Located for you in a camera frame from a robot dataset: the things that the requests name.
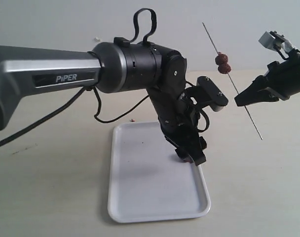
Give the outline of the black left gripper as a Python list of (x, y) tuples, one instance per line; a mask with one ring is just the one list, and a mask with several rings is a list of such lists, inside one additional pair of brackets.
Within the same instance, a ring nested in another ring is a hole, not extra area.
[(179, 159), (183, 161), (189, 158), (195, 165), (204, 163), (206, 141), (200, 138), (197, 131), (200, 114), (195, 111), (192, 102), (180, 100), (178, 96), (174, 97), (155, 87), (150, 88), (150, 100), (164, 138), (175, 147)]

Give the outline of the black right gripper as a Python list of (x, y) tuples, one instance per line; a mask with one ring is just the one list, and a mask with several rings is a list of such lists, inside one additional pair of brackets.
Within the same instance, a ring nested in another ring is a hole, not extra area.
[(286, 101), (300, 93), (300, 53), (289, 56), (288, 60), (267, 65), (266, 74), (257, 76), (245, 90), (235, 96), (238, 107), (261, 102)]

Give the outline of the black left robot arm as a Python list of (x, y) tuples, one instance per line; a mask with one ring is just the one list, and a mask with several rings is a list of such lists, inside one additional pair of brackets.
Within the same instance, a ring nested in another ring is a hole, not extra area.
[(79, 87), (102, 93), (145, 89), (165, 139), (183, 160), (205, 162), (199, 113), (186, 96), (187, 60), (156, 44), (103, 42), (78, 52), (0, 45), (0, 130), (22, 98)]

